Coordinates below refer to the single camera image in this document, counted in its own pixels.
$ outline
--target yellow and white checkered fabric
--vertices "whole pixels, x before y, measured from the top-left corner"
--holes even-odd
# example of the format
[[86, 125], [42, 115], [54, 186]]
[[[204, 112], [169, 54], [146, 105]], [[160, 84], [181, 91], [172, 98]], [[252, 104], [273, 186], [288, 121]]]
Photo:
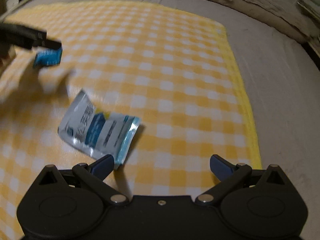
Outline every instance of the yellow and white checkered fabric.
[[81, 88], [142, 126], [125, 166], [106, 182], [121, 192], [193, 197], [212, 187], [209, 158], [260, 168], [251, 107], [224, 27], [156, 4], [92, 1], [24, 9], [9, 21], [62, 40], [59, 66], [32, 69], [17, 51], [0, 79], [0, 237], [21, 235], [15, 212], [44, 165], [93, 162], [57, 127]]

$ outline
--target blue label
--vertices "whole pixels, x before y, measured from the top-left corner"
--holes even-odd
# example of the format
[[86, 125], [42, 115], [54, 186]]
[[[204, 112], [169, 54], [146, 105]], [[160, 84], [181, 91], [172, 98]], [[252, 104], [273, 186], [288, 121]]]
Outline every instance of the blue label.
[[98, 137], [101, 133], [101, 130], [104, 126], [104, 123], [106, 122], [106, 119], [103, 116], [103, 113], [95, 114], [92, 122], [88, 128], [87, 136], [85, 137], [84, 144], [95, 148]]

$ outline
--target yellow border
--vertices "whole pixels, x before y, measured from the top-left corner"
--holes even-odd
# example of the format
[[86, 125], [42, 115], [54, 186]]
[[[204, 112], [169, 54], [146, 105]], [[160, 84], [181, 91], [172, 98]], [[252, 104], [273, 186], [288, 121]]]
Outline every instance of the yellow border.
[[[81, 1], [81, 2], [74, 2], [74, 3], [54, 3], [54, 4], [50, 4], [50, 5], [38, 5], [33, 8], [22, 9], [19, 11], [19, 13], [20, 14], [21, 13], [28, 13], [30, 10], [32, 10], [32, 11], [43, 10], [48, 7], [50, 7], [51, 9], [54, 9], [55, 7], [61, 7], [61, 5], [69, 6], [70, 4], [81, 4], [81, 3], [87, 4], [87, 3], [99, 3], [99, 2], [103, 2], [104, 4], [107, 2], [111, 2], [112, 4], [127, 3], [127, 4], [133, 4], [133, 5], [140, 5], [141, 3], [146, 3], [146, 4], [152, 4], [155, 7], [166, 8], [167, 10], [182, 11], [179, 9], [169, 8], [169, 7], [160, 5], [160, 4], [150, 3], [150, 2], [123, 1], [123, 0], [96, 0], [96, 1]], [[203, 19], [209, 21], [210, 23], [216, 22], [214, 20], [196, 15], [193, 13], [189, 13], [189, 12], [185, 12], [185, 11], [183, 11], [183, 12], [185, 14], [189, 14], [189, 15], [203, 18]], [[7, 19], [9, 19], [9, 20], [11, 18], [14, 19], [14, 16], [15, 15], [7, 17]], [[227, 66], [227, 69], [228, 69], [229, 74], [231, 76], [237, 99], [240, 101], [239, 104], [243, 110], [243, 117], [244, 117], [244, 123], [245, 123], [245, 127], [246, 127], [246, 135], [247, 135], [247, 140], [248, 140], [248, 148], [249, 148], [251, 166], [253, 169], [262, 169], [261, 158], [260, 158], [260, 153], [259, 153], [259, 146], [258, 146], [258, 137], [257, 137], [256, 129], [255, 129], [255, 124], [254, 124], [254, 119], [253, 119], [253, 114], [252, 114], [252, 109], [251, 109], [251, 105], [249, 102], [249, 98], [248, 98], [247, 93], [245, 91], [244, 83], [243, 83], [238, 65], [236, 63], [236, 59], [235, 59], [233, 52], [232, 52], [232, 49], [228, 43], [226, 29], [223, 25], [220, 25], [219, 29], [221, 29], [223, 31], [223, 33], [220, 34], [220, 35], [223, 35], [223, 39], [221, 39], [222, 45], [225, 48], [227, 48], [227, 50], [228, 50], [228, 52], [227, 52], [228, 58], [224, 58], [224, 60], [226, 61], [226, 66]]]

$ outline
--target gray bed sheet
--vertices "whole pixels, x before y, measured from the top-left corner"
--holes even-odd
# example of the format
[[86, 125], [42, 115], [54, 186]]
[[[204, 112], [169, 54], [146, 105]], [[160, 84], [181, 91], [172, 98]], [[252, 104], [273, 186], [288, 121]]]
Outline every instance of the gray bed sheet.
[[[32, 0], [24, 7], [83, 0]], [[136, 0], [213, 19], [227, 29], [252, 106], [263, 167], [279, 164], [309, 207], [302, 237], [320, 239], [320, 72], [300, 44], [207, 0]]]

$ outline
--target circular indentation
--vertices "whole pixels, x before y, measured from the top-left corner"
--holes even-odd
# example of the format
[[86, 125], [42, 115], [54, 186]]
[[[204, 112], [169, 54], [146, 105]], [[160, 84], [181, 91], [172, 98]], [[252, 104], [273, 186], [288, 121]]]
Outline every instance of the circular indentation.
[[58, 218], [71, 214], [76, 210], [77, 202], [70, 197], [49, 197], [42, 201], [39, 210], [48, 217]]
[[277, 217], [285, 208], [280, 199], [271, 196], [254, 197], [248, 201], [247, 206], [252, 214], [265, 218]]
[[198, 200], [203, 203], [207, 203], [207, 202], [211, 202], [212, 200], [214, 200], [214, 197], [210, 194], [202, 194], [198, 197]]
[[110, 200], [114, 203], [121, 203], [127, 200], [127, 197], [122, 194], [116, 194], [111, 196]]
[[158, 201], [158, 204], [159, 204], [160, 206], [164, 206], [166, 203], [167, 203], [167, 202], [166, 202], [165, 200], [159, 200], [159, 201]]

